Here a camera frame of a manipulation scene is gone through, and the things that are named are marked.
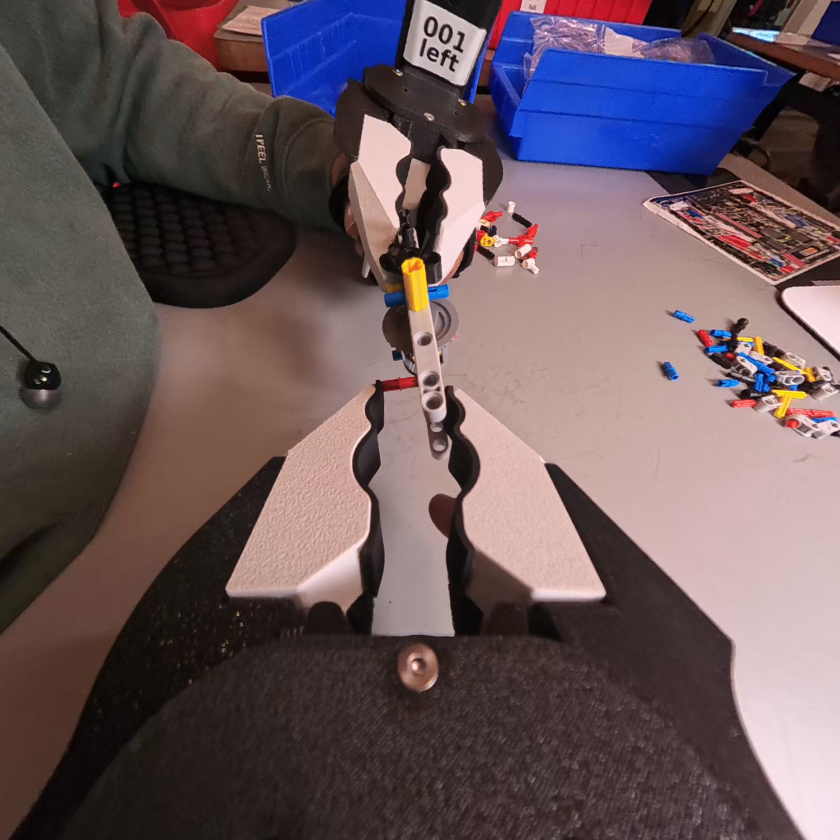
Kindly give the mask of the black hoodie drawstring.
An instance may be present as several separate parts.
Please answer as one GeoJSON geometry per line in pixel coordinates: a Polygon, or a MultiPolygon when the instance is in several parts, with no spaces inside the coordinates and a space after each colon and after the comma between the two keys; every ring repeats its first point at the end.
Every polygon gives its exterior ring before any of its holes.
{"type": "Polygon", "coordinates": [[[40,360],[1,326],[1,334],[25,359],[20,374],[19,394],[26,407],[36,411],[51,411],[61,402],[62,377],[56,364],[40,360]]]}

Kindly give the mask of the red black chair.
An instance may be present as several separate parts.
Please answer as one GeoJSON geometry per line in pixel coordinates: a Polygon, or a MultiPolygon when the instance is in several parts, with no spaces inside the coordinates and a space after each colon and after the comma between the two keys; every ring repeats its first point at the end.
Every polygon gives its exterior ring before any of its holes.
{"type": "Polygon", "coordinates": [[[167,37],[192,49],[220,69],[215,34],[237,1],[118,1],[123,17],[144,13],[163,27],[167,37]]]}

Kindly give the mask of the pile of red white pieces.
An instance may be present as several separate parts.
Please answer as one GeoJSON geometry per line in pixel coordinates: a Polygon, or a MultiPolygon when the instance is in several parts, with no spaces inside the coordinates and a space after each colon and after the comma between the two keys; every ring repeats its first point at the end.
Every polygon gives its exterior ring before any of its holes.
{"type": "Polygon", "coordinates": [[[518,266],[536,277],[541,271],[538,233],[539,224],[523,216],[515,201],[508,201],[502,209],[488,209],[480,218],[475,251],[496,268],[518,266]]]}

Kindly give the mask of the lego instruction booklet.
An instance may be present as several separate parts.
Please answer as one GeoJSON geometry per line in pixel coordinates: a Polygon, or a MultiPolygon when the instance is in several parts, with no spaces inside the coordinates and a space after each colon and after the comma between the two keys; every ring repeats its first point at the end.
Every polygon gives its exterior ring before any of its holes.
{"type": "Polygon", "coordinates": [[[741,180],[653,197],[644,207],[775,287],[839,257],[838,223],[741,180]]]}

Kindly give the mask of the brown background desk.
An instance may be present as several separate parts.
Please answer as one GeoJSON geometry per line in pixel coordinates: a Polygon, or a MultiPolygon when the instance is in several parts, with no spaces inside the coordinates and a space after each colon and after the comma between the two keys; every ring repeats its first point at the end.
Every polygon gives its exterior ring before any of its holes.
{"type": "Polygon", "coordinates": [[[726,40],[795,72],[839,82],[838,45],[805,35],[752,28],[735,28],[726,40]]]}

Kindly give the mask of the person's left forearm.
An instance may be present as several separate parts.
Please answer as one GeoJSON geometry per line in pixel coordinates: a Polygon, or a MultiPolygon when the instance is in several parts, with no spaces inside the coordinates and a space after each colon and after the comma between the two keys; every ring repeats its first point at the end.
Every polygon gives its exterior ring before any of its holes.
{"type": "Polygon", "coordinates": [[[333,119],[115,2],[2,2],[2,129],[32,175],[156,183],[341,229],[333,119]]]}

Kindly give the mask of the person's left hand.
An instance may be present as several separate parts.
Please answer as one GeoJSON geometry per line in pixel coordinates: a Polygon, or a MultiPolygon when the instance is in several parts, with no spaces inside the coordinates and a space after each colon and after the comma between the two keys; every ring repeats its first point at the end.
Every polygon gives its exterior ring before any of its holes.
{"type": "Polygon", "coordinates": [[[355,252],[364,256],[359,227],[350,203],[350,161],[340,154],[332,165],[329,213],[333,222],[353,240],[355,252]]]}

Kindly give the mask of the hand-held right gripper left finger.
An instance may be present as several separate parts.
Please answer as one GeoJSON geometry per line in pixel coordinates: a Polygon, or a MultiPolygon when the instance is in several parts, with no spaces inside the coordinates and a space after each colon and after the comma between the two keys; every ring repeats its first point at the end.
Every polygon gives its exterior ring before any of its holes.
{"type": "Polygon", "coordinates": [[[367,385],[287,452],[226,584],[233,599],[289,599],[344,611],[378,595],[384,571],[379,503],[380,384],[367,385]]]}

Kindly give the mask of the red plastic bin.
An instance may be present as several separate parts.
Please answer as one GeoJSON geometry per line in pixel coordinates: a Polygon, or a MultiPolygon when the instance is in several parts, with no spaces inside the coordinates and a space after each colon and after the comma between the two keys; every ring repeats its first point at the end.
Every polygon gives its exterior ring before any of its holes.
{"type": "Polygon", "coordinates": [[[490,35],[489,47],[498,47],[508,17],[514,12],[640,25],[651,4],[652,1],[503,1],[490,35]]]}

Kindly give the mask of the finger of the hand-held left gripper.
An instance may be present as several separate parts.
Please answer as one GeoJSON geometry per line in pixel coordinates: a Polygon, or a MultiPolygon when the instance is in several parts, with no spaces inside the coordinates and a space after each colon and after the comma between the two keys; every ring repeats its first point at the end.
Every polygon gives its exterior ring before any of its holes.
{"type": "Polygon", "coordinates": [[[359,152],[350,166],[349,196],[364,263],[381,288],[392,283],[381,257],[401,225],[406,174],[400,174],[399,168],[411,160],[412,150],[411,141],[391,123],[363,119],[359,152]]]}
{"type": "Polygon", "coordinates": [[[466,150],[443,149],[439,158],[448,185],[440,196],[443,211],[438,228],[438,255],[443,277],[450,277],[485,210],[483,164],[466,150]]]}

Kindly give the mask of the crumpled clear plastic bag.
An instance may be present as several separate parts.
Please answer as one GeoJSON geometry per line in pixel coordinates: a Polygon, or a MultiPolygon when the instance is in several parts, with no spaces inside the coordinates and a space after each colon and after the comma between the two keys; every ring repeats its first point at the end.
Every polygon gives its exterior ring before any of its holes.
{"type": "Polygon", "coordinates": [[[541,58],[551,49],[565,49],[599,56],[666,60],[687,64],[715,63],[711,48],[699,38],[659,38],[643,41],[621,35],[613,28],[570,17],[539,16],[531,19],[532,50],[523,58],[530,79],[541,58]]]}

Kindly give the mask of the grey lego frame assembly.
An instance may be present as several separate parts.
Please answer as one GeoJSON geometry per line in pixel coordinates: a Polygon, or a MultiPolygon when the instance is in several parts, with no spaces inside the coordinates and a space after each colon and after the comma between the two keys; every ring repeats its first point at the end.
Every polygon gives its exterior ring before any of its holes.
{"type": "MultiPolygon", "coordinates": [[[[385,270],[399,269],[402,273],[402,263],[406,259],[420,257],[426,267],[427,286],[439,285],[443,279],[439,255],[431,251],[423,252],[418,244],[417,230],[409,210],[400,212],[401,225],[390,248],[381,257],[381,266],[385,270]]],[[[402,288],[389,284],[385,293],[404,291],[402,288]]],[[[447,414],[445,385],[442,372],[442,357],[438,349],[435,320],[431,301],[423,311],[409,311],[406,317],[411,340],[411,352],[406,355],[414,364],[415,376],[418,381],[419,397],[423,415],[427,426],[427,436],[430,452],[437,460],[444,459],[450,450],[449,438],[444,429],[447,414]]]]}

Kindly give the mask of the pile of mixed lego pieces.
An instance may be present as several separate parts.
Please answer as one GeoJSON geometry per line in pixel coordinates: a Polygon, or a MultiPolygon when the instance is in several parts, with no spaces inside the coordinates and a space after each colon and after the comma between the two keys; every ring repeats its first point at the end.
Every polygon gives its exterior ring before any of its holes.
{"type": "Polygon", "coordinates": [[[694,331],[716,373],[711,384],[734,409],[760,414],[812,441],[837,439],[838,362],[812,362],[760,335],[738,331],[748,326],[741,319],[730,329],[694,331]]]}

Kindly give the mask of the long blue lego pin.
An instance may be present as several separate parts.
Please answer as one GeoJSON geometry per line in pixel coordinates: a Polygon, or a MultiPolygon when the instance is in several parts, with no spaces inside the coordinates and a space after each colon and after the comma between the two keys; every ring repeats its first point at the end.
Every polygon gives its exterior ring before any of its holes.
{"type": "MultiPolygon", "coordinates": [[[[442,283],[437,286],[427,288],[427,297],[429,301],[440,301],[449,297],[449,285],[442,283]]],[[[388,308],[406,306],[406,294],[404,290],[389,292],[384,294],[384,302],[388,308]]]]}

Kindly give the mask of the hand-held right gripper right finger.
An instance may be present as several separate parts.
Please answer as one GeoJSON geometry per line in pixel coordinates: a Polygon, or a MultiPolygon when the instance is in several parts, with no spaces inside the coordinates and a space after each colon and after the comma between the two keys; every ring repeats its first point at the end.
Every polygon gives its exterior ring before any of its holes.
{"type": "Polygon", "coordinates": [[[446,551],[453,608],[489,615],[500,605],[605,598],[551,465],[464,391],[448,386],[446,400],[458,485],[446,551]]]}

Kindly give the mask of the person's green sweatshirt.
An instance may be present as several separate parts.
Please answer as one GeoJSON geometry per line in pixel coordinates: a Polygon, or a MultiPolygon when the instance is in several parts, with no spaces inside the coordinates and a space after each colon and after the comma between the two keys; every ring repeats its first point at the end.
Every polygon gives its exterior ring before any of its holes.
{"type": "Polygon", "coordinates": [[[2,340],[5,630],[85,549],[127,467],[158,325],[98,190],[2,48],[2,326],[59,372],[36,396],[2,340]]]}

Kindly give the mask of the yellow lego connector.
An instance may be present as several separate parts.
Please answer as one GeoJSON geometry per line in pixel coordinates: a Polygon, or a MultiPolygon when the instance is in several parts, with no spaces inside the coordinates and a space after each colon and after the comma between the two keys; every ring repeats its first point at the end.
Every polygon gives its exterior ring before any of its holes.
{"type": "Polygon", "coordinates": [[[402,278],[406,305],[409,311],[421,312],[427,309],[429,298],[424,261],[420,257],[413,257],[403,261],[402,278]]]}

